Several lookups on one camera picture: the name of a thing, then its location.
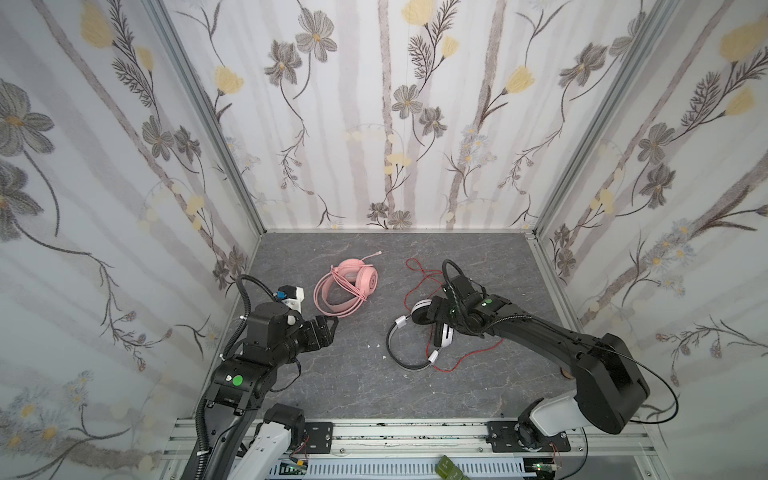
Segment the white black headset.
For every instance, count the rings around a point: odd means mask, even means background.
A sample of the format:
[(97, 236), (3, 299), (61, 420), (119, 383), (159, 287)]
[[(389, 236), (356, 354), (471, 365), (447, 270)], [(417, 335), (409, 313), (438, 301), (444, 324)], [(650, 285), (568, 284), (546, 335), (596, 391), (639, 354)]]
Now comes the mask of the white black headset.
[(458, 332), (452, 310), (441, 297), (417, 301), (410, 312), (397, 317), (386, 337), (386, 350), (395, 364), (409, 372), (428, 370)]

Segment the pink headset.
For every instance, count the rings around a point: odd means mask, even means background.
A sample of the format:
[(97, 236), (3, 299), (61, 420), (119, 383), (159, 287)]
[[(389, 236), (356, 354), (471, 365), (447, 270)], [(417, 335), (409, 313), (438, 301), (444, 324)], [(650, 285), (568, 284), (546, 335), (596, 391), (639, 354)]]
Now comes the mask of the pink headset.
[[(376, 291), (379, 273), (369, 259), (380, 256), (377, 251), (360, 259), (349, 258), (339, 265), (332, 266), (316, 284), (313, 301), (318, 310), (327, 316), (346, 318), (356, 313)], [(351, 298), (338, 304), (329, 301), (332, 287), (338, 287), (351, 295)]]

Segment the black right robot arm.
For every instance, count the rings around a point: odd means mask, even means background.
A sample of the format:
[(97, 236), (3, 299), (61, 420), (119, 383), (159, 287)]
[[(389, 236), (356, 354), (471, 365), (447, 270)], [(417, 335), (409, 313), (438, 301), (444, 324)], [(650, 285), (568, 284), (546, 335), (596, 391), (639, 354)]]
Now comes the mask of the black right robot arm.
[(445, 276), (441, 294), (416, 305), (415, 318), (458, 334), (491, 335), (517, 343), (568, 372), (573, 391), (533, 401), (518, 417), (515, 441), (529, 451), (574, 429), (594, 427), (617, 435), (646, 404), (650, 368), (637, 361), (616, 335), (569, 330), (525, 311), (512, 300), (477, 285), (462, 270)]

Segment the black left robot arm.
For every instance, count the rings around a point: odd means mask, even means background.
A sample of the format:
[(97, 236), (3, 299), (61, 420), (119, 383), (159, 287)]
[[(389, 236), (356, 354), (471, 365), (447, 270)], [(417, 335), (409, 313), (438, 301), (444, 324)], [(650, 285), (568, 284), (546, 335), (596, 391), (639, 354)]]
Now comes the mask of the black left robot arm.
[(266, 396), (278, 391), (279, 368), (330, 346), (339, 323), (336, 316), (304, 319), (252, 275), (239, 275), (235, 285), (244, 314), (196, 407), (196, 441), (183, 479), (226, 479)]

